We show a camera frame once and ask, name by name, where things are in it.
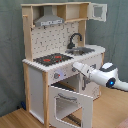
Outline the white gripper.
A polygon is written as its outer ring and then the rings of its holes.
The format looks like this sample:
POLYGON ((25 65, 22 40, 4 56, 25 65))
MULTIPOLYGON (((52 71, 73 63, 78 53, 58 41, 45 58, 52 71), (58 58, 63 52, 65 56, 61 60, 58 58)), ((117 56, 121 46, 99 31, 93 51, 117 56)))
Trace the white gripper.
POLYGON ((96 73, 96 70, 87 64, 75 62, 73 67, 89 79, 91 79, 96 73))

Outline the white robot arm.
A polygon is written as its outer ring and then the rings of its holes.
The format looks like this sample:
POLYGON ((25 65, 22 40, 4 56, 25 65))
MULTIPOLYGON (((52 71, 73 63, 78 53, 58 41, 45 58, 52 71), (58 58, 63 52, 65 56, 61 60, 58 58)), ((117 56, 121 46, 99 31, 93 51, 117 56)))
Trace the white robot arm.
POLYGON ((94 69, 87 64, 75 62, 73 67, 98 85, 128 92, 128 83, 118 78, 118 68, 112 63, 105 63, 100 69, 94 69))

